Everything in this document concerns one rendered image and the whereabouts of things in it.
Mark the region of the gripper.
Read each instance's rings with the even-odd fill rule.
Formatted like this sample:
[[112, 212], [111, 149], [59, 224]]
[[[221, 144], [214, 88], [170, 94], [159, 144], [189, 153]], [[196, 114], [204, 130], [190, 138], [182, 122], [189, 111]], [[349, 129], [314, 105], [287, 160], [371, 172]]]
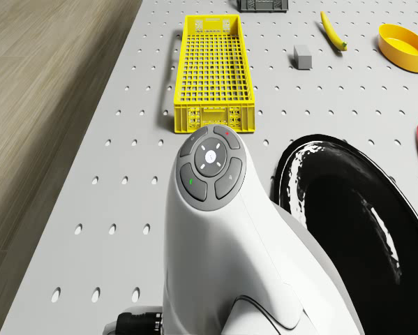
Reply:
[[162, 306], [132, 306], [106, 324], [103, 335], [164, 335]]

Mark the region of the black plate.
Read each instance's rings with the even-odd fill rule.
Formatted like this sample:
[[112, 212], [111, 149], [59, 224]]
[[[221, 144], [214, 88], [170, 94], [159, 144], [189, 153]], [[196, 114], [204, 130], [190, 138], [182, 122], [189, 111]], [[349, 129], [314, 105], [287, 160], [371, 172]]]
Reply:
[[377, 164], [343, 140], [303, 136], [278, 162], [274, 202], [329, 256], [365, 335], [418, 335], [418, 215]]

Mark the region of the yellow basket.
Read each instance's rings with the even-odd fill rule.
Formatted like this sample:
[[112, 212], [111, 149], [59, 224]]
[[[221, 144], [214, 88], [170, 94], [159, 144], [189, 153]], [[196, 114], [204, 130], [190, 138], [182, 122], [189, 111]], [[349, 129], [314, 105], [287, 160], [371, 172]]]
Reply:
[[212, 124], [255, 131], [255, 97], [239, 15], [188, 15], [174, 90], [174, 131]]

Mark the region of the banana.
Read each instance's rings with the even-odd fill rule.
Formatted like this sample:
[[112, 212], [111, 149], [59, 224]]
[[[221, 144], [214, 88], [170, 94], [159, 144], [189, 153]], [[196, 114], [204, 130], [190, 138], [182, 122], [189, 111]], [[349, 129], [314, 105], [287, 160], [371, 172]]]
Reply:
[[322, 20], [322, 25], [324, 27], [324, 30], [329, 40], [331, 41], [331, 43], [334, 45], [334, 47], [341, 52], [347, 51], [348, 44], [338, 36], [338, 34], [333, 28], [333, 25], [331, 24], [329, 18], [327, 17], [324, 11], [320, 12], [320, 17]]

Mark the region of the yellow bowl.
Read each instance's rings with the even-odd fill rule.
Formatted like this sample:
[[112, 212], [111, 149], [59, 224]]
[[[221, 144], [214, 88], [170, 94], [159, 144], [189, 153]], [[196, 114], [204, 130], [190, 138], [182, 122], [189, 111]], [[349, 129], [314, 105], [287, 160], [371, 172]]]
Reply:
[[396, 24], [381, 24], [378, 47], [393, 64], [418, 73], [418, 35], [415, 32]]

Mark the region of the dark grey basket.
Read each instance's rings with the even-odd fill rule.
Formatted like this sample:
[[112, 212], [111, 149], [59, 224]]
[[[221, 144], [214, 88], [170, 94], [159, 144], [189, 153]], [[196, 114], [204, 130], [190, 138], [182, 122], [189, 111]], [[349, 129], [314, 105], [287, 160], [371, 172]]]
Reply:
[[250, 13], [286, 13], [288, 0], [237, 0], [240, 12]]

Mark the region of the grey cube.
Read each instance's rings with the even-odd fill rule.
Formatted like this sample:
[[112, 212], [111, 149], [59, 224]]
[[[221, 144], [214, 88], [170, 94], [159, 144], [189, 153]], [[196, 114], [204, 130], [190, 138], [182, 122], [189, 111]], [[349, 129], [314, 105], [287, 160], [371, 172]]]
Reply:
[[312, 69], [312, 55], [307, 45], [294, 45], [293, 52], [295, 65], [298, 70]]

